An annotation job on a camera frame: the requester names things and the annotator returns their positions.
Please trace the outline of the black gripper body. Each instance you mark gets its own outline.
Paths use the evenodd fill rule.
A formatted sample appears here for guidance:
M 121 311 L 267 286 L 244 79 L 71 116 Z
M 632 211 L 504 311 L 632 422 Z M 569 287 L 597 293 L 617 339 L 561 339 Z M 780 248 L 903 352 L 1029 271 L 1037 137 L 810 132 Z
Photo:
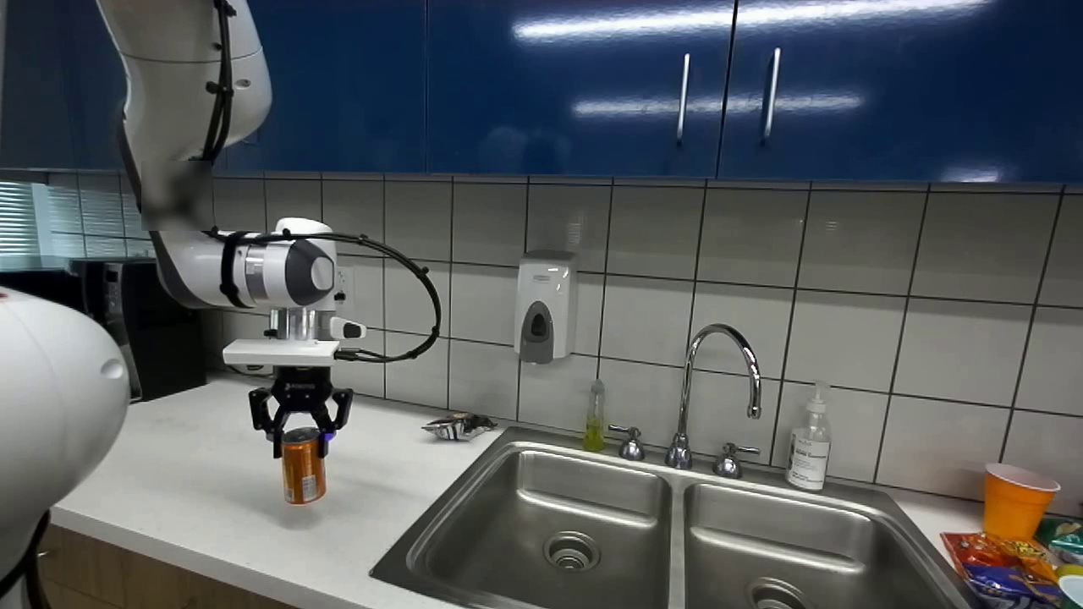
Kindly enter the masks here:
M 348 422 L 353 394 L 332 385 L 329 368 L 273 368 L 272 385 L 247 394 L 252 422 L 266 425 L 288 422 L 291 416 L 310 416 L 320 431 L 334 431 Z

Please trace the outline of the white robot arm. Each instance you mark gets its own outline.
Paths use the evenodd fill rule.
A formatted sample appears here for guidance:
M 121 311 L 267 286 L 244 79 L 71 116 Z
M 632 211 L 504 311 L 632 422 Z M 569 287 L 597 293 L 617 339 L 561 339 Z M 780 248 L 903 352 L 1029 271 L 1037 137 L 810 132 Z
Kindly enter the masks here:
M 312 327 L 244 339 L 229 358 L 281 378 L 332 368 L 339 262 L 324 222 L 219 229 L 200 185 L 219 152 L 260 129 L 272 76 L 247 0 L 95 0 L 126 76 L 121 164 L 153 237 L 158 286 L 188 308 L 298 316 Z M 0 297 L 0 595 L 34 600 L 51 509 L 112 450 L 130 414 L 130 367 L 90 316 L 26 293 Z

